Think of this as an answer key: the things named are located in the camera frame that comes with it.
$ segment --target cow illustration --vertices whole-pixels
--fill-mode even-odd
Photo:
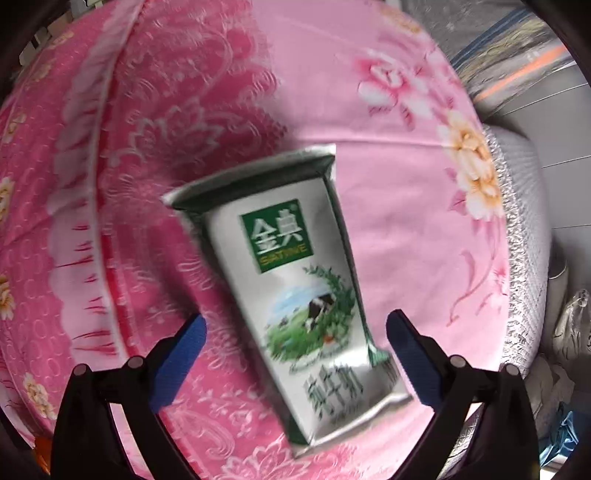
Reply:
[[[321,313],[325,313],[334,305],[335,296],[332,293],[319,295],[308,304],[308,318],[304,322],[306,332],[310,333],[318,323],[318,317]]]

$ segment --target peach flower print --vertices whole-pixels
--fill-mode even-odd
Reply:
[[[465,194],[468,214],[485,221],[503,217],[501,190],[483,133],[460,112],[449,111],[447,125],[439,127],[439,135],[456,165],[456,182]]]
[[[49,403],[47,390],[43,385],[37,383],[33,378],[33,375],[26,373],[22,381],[22,386],[27,392],[27,397],[35,406],[35,409],[44,419],[56,420],[57,415],[54,411],[53,405]]]
[[[6,275],[0,275],[0,318],[12,320],[15,309],[14,297],[10,293],[10,284]]]

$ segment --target pink floral bedsheet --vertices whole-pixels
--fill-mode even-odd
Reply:
[[[121,366],[199,309],[206,346],[161,412],[202,478],[385,479],[430,412],[294,459],[224,285],[159,197],[238,163],[337,144],[372,334],[402,308],[496,369],[501,194],[480,124],[411,19],[364,0],[118,0],[72,25],[0,110],[0,405],[50,433],[73,366]],[[121,416],[136,470],[149,476]]]

